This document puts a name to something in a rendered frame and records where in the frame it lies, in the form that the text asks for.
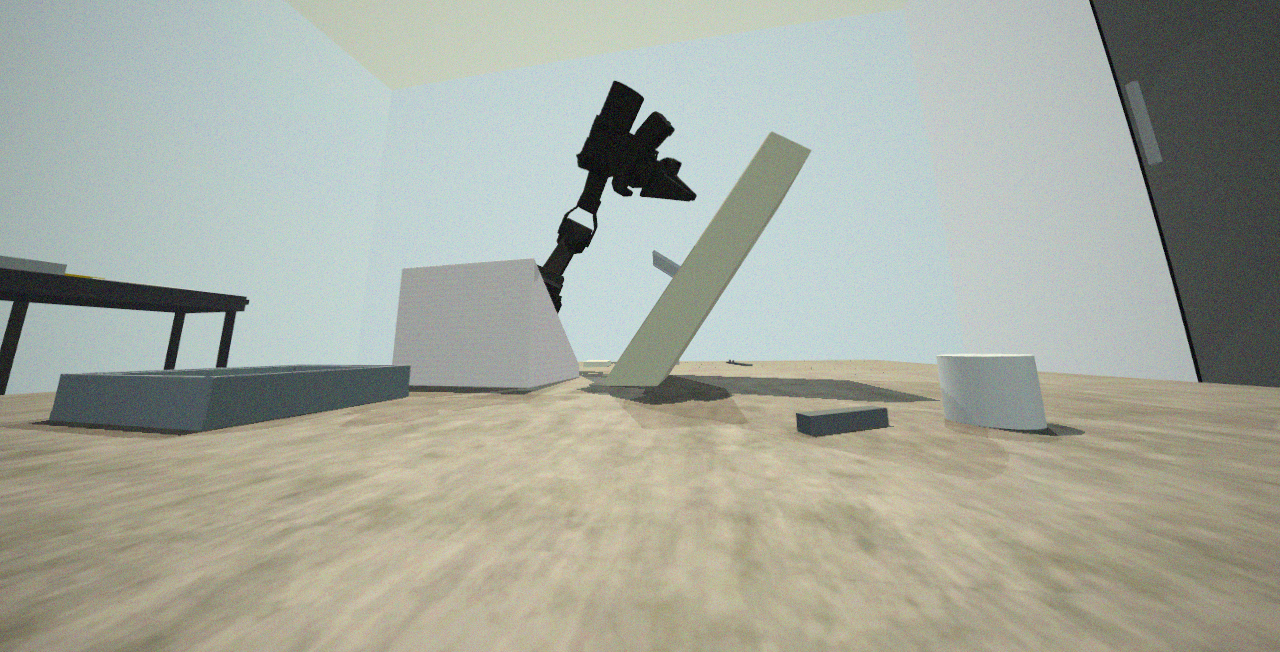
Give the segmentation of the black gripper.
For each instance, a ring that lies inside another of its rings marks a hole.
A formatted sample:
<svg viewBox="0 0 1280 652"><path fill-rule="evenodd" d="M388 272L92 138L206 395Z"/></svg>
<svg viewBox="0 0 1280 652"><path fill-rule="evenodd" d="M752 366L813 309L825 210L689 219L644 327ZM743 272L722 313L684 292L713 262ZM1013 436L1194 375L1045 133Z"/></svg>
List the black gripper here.
<svg viewBox="0 0 1280 652"><path fill-rule="evenodd" d="M643 188L641 197L694 201L698 195L677 175L682 163L675 158L657 158L655 154L634 152L623 140L616 142L605 160L614 192L632 196L630 186Z"/></svg>

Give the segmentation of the pale grey cylinder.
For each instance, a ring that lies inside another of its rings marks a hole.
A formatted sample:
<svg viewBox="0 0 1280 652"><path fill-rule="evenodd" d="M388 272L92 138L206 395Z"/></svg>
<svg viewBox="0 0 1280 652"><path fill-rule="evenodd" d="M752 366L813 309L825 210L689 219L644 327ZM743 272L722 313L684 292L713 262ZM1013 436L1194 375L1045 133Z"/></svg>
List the pale grey cylinder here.
<svg viewBox="0 0 1280 652"><path fill-rule="evenodd" d="M1034 355L936 355L945 418L975 427L1047 427Z"/></svg>

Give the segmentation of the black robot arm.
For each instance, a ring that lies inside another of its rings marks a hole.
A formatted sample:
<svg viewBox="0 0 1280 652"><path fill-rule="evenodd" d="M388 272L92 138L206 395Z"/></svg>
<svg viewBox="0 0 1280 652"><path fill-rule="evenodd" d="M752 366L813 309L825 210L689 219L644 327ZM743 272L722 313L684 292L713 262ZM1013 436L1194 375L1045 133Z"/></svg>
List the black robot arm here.
<svg viewBox="0 0 1280 652"><path fill-rule="evenodd" d="M538 265L557 314L562 306L562 296L559 295L564 282L564 277L562 277L564 269L568 266L573 254L582 254L582 250L589 247L596 232L596 211L602 204L600 199L605 182L611 177L605 167L611 149L616 142L623 140L634 152L658 155L657 149L660 143L675 133L671 122L657 111L646 118L635 134L628 133L643 101L644 97L641 94L613 81L602 113L595 117L582 151L576 155L579 167L589 170L582 195L577 205L568 213L564 213L557 232L559 236L556 240L558 245L554 251L543 266ZM593 214L594 231L567 218L576 208Z"/></svg>

